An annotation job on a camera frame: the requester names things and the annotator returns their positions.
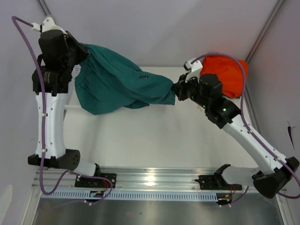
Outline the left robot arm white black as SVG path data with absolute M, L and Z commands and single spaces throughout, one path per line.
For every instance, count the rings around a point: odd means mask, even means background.
M 38 142 L 35 153 L 28 156 L 28 164 L 83 174 L 90 187 L 98 187 L 102 181 L 99 165 L 82 159 L 78 150 L 67 149 L 63 138 L 72 71 L 87 58 L 87 48 L 61 30 L 41 33 L 38 43 L 42 53 L 32 75 L 38 106 Z

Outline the teal green shorts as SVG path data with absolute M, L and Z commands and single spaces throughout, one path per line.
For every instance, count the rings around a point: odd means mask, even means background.
M 108 48 L 84 44 L 88 57 L 80 63 L 75 92 L 81 107 L 93 115 L 122 107 L 174 105 L 173 81 L 143 71 L 134 62 Z

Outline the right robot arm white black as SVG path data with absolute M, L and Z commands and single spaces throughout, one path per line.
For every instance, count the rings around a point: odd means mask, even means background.
M 222 83 L 216 75 L 183 74 L 172 90 L 179 101 L 190 99 L 202 107 L 208 120 L 236 140 L 258 166 L 223 165 L 214 177 L 217 188 L 225 189 L 230 184 L 250 186 L 271 199 L 292 179 L 300 166 L 299 160 L 280 153 L 245 120 L 241 109 L 223 96 Z

